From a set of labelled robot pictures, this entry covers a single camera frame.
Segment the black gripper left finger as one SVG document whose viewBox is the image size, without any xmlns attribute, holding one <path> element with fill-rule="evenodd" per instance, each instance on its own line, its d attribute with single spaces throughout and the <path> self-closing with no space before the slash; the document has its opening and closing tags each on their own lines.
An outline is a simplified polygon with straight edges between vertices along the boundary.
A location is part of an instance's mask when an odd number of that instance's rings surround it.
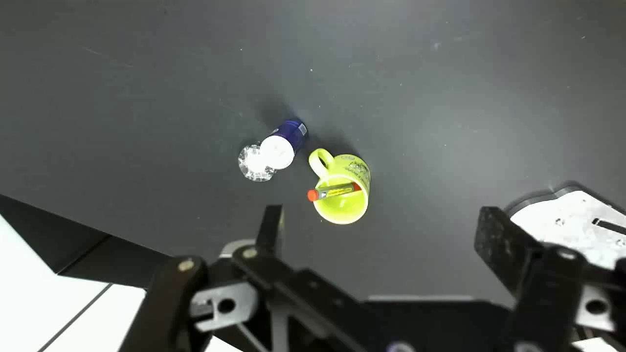
<svg viewBox="0 0 626 352">
<path fill-rule="evenodd" d="M 315 326 L 357 326 L 364 304 L 317 271 L 284 261 L 282 234 L 284 208 L 269 204 L 255 240 L 233 253 L 235 271 L 257 294 L 251 322 L 294 316 Z"/>
</svg>

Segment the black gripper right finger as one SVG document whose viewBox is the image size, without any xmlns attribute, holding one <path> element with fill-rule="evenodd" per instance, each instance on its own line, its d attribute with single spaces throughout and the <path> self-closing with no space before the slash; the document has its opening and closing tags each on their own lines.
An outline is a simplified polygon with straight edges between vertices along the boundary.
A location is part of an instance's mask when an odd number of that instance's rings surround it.
<svg viewBox="0 0 626 352">
<path fill-rule="evenodd" d="M 587 265 L 582 251 L 537 240 L 499 206 L 480 208 L 474 247 L 517 298 L 515 320 L 574 324 Z"/>
</svg>

